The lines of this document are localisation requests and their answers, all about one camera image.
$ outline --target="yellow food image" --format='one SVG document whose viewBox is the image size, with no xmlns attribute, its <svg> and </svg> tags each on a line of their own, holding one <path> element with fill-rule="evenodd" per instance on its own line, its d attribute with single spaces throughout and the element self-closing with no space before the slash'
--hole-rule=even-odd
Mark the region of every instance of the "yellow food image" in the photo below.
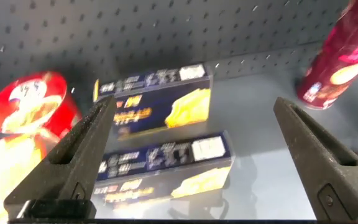
<svg viewBox="0 0 358 224">
<path fill-rule="evenodd" d="M 334 85 L 342 85 L 352 80 L 358 74 L 358 63 L 339 69 L 329 81 Z"/>
<path fill-rule="evenodd" d="M 177 189 L 172 191 L 171 196 L 178 198 L 220 189 L 223 187 L 229 171 L 230 167 L 223 167 L 220 169 L 211 169 L 202 174 L 187 178 Z"/>
<path fill-rule="evenodd" d="M 197 89 L 177 99 L 172 104 L 171 113 L 165 119 L 168 128 L 206 121 L 210 99 L 210 89 Z"/>
<path fill-rule="evenodd" d="M 2 124 L 2 130 L 6 133 L 17 132 L 18 129 L 27 125 L 40 121 L 42 118 L 46 118 L 47 115 L 51 116 L 52 113 L 59 107 L 62 99 L 59 96 L 49 97 L 48 100 L 44 100 L 43 103 L 39 103 L 37 106 L 27 107 L 25 109 L 20 108 L 15 113 L 8 116 Z M 38 125 L 48 121 L 49 117 L 44 119 Z"/>
<path fill-rule="evenodd" d="M 28 135 L 0 140 L 0 223 L 7 222 L 3 201 L 42 160 L 42 153 Z"/>
</svg>

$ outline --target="pegboard hole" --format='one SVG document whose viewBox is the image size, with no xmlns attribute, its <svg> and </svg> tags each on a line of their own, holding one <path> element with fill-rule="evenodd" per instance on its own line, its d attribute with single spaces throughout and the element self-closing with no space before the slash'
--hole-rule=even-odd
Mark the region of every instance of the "pegboard hole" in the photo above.
<svg viewBox="0 0 358 224">
<path fill-rule="evenodd" d="M 19 42 L 19 49 L 23 49 L 24 48 L 24 42 L 23 41 L 20 41 Z"/>
<path fill-rule="evenodd" d="M 24 24 L 24 26 L 23 26 L 23 29 L 24 29 L 25 31 L 28 31 L 28 30 L 30 29 L 30 24 L 29 24 L 28 22 L 26 22 L 26 23 Z"/>
<path fill-rule="evenodd" d="M 37 7 L 36 3 L 34 1 L 31 1 L 30 9 L 35 9 L 36 7 Z"/>
<path fill-rule="evenodd" d="M 7 34 L 11 33 L 11 27 L 10 26 L 5 27 L 5 33 L 7 33 Z"/>
<path fill-rule="evenodd" d="M 15 5 L 11 5 L 11 7 L 9 8 L 9 11 L 13 14 L 16 12 L 16 6 Z"/>
</svg>

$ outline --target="container lid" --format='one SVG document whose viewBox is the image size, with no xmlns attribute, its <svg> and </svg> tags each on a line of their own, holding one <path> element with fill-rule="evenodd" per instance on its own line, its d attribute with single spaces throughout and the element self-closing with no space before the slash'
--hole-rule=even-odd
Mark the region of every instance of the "container lid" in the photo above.
<svg viewBox="0 0 358 224">
<path fill-rule="evenodd" d="M 0 92 L 0 132 L 33 133 L 46 123 L 67 92 L 57 72 L 34 73 L 9 84 Z"/>
</svg>

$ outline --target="dark red chip can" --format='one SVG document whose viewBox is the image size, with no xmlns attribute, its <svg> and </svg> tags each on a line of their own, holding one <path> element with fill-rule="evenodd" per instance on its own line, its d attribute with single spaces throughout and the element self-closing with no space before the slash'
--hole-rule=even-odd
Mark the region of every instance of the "dark red chip can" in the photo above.
<svg viewBox="0 0 358 224">
<path fill-rule="evenodd" d="M 80 119 L 67 83 L 57 72 L 29 75 L 0 92 L 2 133 L 39 133 L 58 141 Z"/>
<path fill-rule="evenodd" d="M 358 0 L 351 1 L 297 89 L 309 107 L 326 109 L 358 75 Z"/>
</svg>

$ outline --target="potato chip image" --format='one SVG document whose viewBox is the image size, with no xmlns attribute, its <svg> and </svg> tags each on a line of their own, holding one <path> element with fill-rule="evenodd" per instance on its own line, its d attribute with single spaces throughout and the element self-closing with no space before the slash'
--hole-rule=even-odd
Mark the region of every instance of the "potato chip image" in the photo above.
<svg viewBox="0 0 358 224">
<path fill-rule="evenodd" d="M 216 190 L 223 187 L 230 167 L 211 169 L 202 174 L 185 179 L 181 185 L 172 191 L 171 196 L 178 198 L 187 195 Z"/>
<path fill-rule="evenodd" d="M 329 81 L 334 85 L 342 85 L 352 80 L 358 74 L 358 63 L 339 69 Z"/>
<path fill-rule="evenodd" d="M 172 111 L 165 119 L 168 128 L 206 121 L 211 99 L 210 89 L 196 89 L 177 99 L 172 104 Z"/>
</svg>

